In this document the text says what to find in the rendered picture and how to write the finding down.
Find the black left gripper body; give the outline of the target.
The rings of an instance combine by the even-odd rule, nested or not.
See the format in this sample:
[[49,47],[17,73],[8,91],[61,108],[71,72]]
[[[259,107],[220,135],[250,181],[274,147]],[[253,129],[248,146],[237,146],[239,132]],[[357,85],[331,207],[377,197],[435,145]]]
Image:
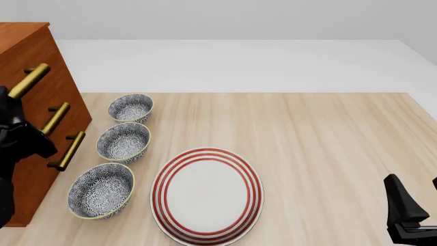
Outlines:
[[0,85],[0,126],[11,126],[24,121],[21,100],[8,96],[8,89]]

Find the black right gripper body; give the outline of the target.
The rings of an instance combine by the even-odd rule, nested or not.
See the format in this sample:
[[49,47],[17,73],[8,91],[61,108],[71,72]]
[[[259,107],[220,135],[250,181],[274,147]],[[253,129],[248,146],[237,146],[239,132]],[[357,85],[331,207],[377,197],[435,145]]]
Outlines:
[[437,225],[393,223],[387,221],[387,231],[395,244],[437,244]]

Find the wooden drawer front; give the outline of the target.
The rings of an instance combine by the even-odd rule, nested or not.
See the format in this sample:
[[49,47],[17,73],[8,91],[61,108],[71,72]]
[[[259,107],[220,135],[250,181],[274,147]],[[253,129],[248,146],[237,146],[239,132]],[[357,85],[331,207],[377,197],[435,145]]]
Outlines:
[[91,122],[89,111],[66,65],[52,66],[51,71],[23,96],[22,102],[26,119],[40,130],[54,115],[48,108],[63,103],[70,105],[70,110],[49,135],[56,145],[66,145],[67,135],[85,131]]
[[57,153],[47,158],[34,154],[22,159],[15,166],[12,178],[15,213],[6,224],[7,227],[26,227],[31,222],[60,173],[55,168],[47,167],[47,164],[61,159],[71,141],[66,139],[66,145],[56,145],[47,137],[55,145]]
[[66,65],[46,23],[0,23],[0,85],[14,87],[25,68]]

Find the wooden cabinet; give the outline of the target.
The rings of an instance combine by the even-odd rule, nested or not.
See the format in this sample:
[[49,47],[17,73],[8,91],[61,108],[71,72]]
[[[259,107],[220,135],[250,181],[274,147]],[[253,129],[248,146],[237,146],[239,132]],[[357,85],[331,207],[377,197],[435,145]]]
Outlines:
[[48,23],[0,23],[0,85],[19,96],[25,119],[53,142],[51,157],[31,155],[14,168],[15,210],[7,227],[25,227],[85,138],[91,116]]

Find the blue patterned bowl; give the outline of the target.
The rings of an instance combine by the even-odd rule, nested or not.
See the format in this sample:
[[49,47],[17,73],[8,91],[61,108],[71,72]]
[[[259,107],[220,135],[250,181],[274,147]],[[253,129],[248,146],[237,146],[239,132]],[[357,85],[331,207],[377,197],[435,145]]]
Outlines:
[[145,124],[152,115],[153,100],[145,94],[128,94],[117,98],[108,107],[108,114],[117,124]]
[[125,122],[108,128],[96,142],[100,157],[111,162],[127,165],[143,157],[149,147],[149,129],[137,122]]
[[68,209],[79,219],[109,219],[127,206],[134,188],[135,176],[129,167],[103,163],[74,181],[68,192]]

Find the white plate with red rings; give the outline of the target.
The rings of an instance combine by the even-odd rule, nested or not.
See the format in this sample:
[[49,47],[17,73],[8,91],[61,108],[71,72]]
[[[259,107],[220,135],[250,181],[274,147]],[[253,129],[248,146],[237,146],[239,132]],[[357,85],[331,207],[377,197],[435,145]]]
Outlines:
[[240,155],[215,147],[183,151],[157,173],[150,208],[158,227],[183,246],[228,246],[257,223],[264,188]]

